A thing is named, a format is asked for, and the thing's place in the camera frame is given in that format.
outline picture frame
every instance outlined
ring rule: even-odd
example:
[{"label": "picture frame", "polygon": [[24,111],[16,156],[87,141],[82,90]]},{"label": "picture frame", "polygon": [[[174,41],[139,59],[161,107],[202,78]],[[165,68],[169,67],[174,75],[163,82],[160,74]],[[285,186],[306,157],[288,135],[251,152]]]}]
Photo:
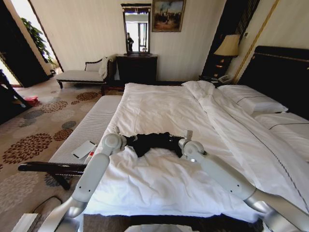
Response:
[{"label": "picture frame", "polygon": [[152,32],[181,32],[186,0],[153,0]]}]

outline cream wall panel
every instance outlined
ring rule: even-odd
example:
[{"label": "cream wall panel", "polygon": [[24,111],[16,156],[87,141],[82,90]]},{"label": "cream wall panel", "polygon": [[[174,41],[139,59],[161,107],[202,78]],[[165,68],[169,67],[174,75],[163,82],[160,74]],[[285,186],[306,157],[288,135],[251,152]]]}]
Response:
[{"label": "cream wall panel", "polygon": [[[228,74],[234,76],[274,0],[261,0],[247,28],[249,38],[240,43],[240,55],[232,60]],[[245,71],[259,45],[309,49],[309,0],[280,0],[238,77]]]},{"label": "cream wall panel", "polygon": [[[31,0],[64,70],[126,52],[121,3],[151,0]],[[225,0],[187,0],[181,32],[151,32],[159,80],[197,79]]]}]

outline white bedsheet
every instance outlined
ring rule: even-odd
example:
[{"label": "white bedsheet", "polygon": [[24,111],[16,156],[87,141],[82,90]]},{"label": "white bedsheet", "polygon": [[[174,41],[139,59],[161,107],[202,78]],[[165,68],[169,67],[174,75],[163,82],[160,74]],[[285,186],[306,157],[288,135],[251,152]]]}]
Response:
[{"label": "white bedsheet", "polygon": [[[212,100],[213,93],[223,106]],[[249,124],[275,154],[232,116]],[[220,156],[261,190],[280,194],[307,212],[308,165],[207,82],[189,82],[185,87],[127,84],[105,134],[115,126],[125,136],[167,131],[181,136],[185,129],[193,130],[193,140],[200,141],[207,152]],[[249,222],[257,218],[256,211],[226,192],[197,163],[168,150],[151,149],[137,158],[126,147],[110,159],[86,214],[210,217],[223,213]]]}]

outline dresser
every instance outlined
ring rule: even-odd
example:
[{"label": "dresser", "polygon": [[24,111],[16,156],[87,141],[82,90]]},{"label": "dresser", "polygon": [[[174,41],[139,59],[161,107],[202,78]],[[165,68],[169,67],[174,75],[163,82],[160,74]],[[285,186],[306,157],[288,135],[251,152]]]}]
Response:
[{"label": "dresser", "polygon": [[157,55],[118,55],[117,65],[123,83],[155,84]]}]

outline white pillow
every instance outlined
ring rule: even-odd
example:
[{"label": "white pillow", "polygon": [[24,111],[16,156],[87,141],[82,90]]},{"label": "white pillow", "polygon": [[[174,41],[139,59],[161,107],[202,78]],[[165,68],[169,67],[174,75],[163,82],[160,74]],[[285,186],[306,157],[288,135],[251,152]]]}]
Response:
[{"label": "white pillow", "polygon": [[86,62],[85,71],[99,71],[100,67],[102,65],[102,60],[99,60],[97,62]]},{"label": "white pillow", "polygon": [[250,115],[253,112],[276,113],[288,110],[279,102],[248,86],[226,85],[218,88]]},{"label": "white pillow", "polygon": [[102,62],[101,62],[101,66],[98,70],[99,75],[103,78],[105,77],[105,73],[107,73],[107,63],[108,63],[108,58],[103,57]]},{"label": "white pillow", "polygon": [[292,113],[259,115],[255,119],[309,161],[308,120]]}]

